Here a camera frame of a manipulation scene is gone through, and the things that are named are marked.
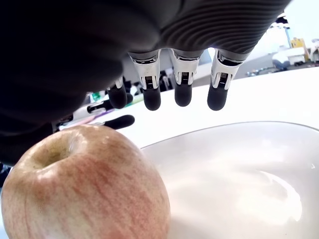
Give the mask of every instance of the white tabletop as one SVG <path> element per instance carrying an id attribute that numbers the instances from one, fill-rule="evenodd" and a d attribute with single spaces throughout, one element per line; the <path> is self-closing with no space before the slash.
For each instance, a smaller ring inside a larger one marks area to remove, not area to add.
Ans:
<path id="1" fill-rule="evenodd" d="M 148 111 L 144 102 L 140 102 L 98 120 L 133 115 L 135 123 L 119 132 L 138 147 L 235 122 L 271 120 L 319 128 L 319 67 L 235 80 L 226 106 L 218 112 L 207 106 L 208 87 L 194 88 L 192 101 L 184 108 L 175 103 L 174 91 L 168 91 L 161 93 L 161 107 L 155 112 Z M 1 216 L 0 238 L 7 239 Z"/>

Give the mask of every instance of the yellow object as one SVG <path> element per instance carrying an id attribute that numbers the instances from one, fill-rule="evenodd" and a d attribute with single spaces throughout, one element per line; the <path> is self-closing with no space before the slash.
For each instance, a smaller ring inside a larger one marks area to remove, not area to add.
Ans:
<path id="1" fill-rule="evenodd" d="M 305 44 L 305 41 L 303 38 L 294 37 L 294 39 L 291 40 L 291 45 L 293 48 L 303 47 L 305 50 L 305 60 L 309 61 L 309 53 L 308 53 L 308 50 L 306 48 L 306 44 Z"/>

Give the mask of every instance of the apple skin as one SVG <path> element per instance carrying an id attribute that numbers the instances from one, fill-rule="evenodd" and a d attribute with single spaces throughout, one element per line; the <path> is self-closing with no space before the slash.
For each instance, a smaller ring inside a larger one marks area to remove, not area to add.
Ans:
<path id="1" fill-rule="evenodd" d="M 29 149 L 1 195 L 10 239 L 165 239 L 167 191 L 126 137 L 77 126 Z"/>

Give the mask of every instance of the white bowl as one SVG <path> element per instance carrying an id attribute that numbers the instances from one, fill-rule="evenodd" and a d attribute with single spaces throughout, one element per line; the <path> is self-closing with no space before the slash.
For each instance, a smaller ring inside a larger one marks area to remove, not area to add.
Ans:
<path id="1" fill-rule="evenodd" d="M 169 239 L 319 239 L 316 129 L 237 123 L 143 151 L 168 191 Z"/>

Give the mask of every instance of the wall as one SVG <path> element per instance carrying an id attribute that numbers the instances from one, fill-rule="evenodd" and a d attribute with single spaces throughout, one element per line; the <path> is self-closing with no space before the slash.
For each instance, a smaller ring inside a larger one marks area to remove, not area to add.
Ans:
<path id="1" fill-rule="evenodd" d="M 285 13 L 290 25 L 290 38 L 303 38 L 309 47 L 319 38 L 319 0 L 292 0 Z"/>

